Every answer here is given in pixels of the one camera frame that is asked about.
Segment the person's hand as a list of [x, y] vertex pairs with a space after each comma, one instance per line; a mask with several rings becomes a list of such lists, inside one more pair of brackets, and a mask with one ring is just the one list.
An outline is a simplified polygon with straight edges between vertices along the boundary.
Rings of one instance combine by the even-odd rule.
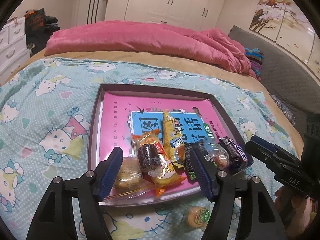
[[295, 212], [285, 229], [287, 239], [319, 239], [319, 201], [317, 212], [312, 212], [310, 197], [292, 196], [291, 205]]

